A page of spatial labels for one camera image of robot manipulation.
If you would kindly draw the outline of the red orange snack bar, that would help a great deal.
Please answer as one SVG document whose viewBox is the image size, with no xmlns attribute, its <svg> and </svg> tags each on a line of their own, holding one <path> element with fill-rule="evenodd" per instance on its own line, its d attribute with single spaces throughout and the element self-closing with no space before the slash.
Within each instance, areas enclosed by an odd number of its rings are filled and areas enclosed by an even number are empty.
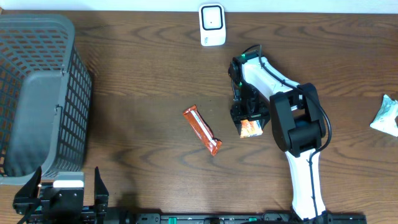
<svg viewBox="0 0 398 224">
<path fill-rule="evenodd" d="M 215 156 L 222 145 L 222 141 L 214 137 L 210 127 L 206 124 L 198 112 L 197 106 L 193 105 L 187 108 L 183 112 L 183 116 L 189 122 L 197 137 L 210 151 L 211 155 Z"/>
</svg>

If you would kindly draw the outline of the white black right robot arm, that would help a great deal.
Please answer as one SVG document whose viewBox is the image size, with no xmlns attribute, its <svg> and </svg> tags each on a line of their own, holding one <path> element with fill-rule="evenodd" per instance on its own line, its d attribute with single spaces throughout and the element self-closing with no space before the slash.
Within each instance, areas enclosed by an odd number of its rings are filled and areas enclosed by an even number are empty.
<svg viewBox="0 0 398 224">
<path fill-rule="evenodd" d="M 317 89 L 299 84 L 277 71 L 258 50 L 232 59 L 234 103 L 230 114 L 238 134 L 260 134 L 271 124 L 272 135 L 285 153 L 293 185 L 292 209 L 300 221 L 317 221 L 326 207 L 320 192 L 318 162 L 322 138 L 331 129 Z"/>
</svg>

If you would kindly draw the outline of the light green wipes pack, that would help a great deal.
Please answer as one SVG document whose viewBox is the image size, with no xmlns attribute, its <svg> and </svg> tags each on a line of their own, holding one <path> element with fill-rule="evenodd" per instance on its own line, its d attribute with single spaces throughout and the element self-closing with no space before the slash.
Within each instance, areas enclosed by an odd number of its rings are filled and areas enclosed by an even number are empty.
<svg viewBox="0 0 398 224">
<path fill-rule="evenodd" d="M 397 137 L 397 100 L 391 99 L 388 95 L 384 95 L 379 111 L 375 119 L 369 125 L 378 131 Z"/>
</svg>

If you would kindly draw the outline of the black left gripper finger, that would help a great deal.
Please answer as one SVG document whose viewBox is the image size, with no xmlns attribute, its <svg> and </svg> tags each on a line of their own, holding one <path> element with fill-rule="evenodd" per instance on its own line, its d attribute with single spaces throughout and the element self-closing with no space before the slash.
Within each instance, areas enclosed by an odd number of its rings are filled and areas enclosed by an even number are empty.
<svg viewBox="0 0 398 224">
<path fill-rule="evenodd" d="M 39 202 L 37 195 L 41 183 L 42 168 L 38 167 L 30 180 L 16 193 L 13 207 L 31 207 Z"/>
<path fill-rule="evenodd" d="M 99 167 L 95 168 L 95 212 L 97 215 L 105 215 L 108 209 L 109 192 L 103 183 Z"/>
</svg>

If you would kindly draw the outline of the small orange box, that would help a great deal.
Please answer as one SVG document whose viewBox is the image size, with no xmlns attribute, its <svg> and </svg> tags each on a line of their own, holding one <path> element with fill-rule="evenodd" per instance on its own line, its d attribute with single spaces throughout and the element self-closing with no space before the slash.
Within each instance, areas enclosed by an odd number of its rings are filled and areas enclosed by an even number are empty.
<svg viewBox="0 0 398 224">
<path fill-rule="evenodd" d="M 244 119 L 241 121 L 240 138 L 249 138 L 253 136 L 260 136 L 263 134 L 259 120 L 249 121 Z"/>
</svg>

